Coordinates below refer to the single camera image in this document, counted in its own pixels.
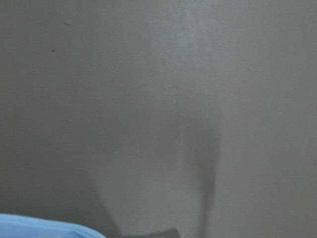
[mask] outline gray wall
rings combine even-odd
[[[316,237],[316,1],[4,0],[0,21],[0,212]]]

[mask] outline blue object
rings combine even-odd
[[[0,214],[0,238],[105,238],[80,225]]]

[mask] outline wall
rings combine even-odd
[[[109,237],[315,237],[316,14],[2,1],[0,212]]]

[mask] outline wall surface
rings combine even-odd
[[[0,212],[316,237],[317,1],[3,0],[0,22]]]

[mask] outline blue fabric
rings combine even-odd
[[[0,238],[105,238],[84,226],[0,214]]]

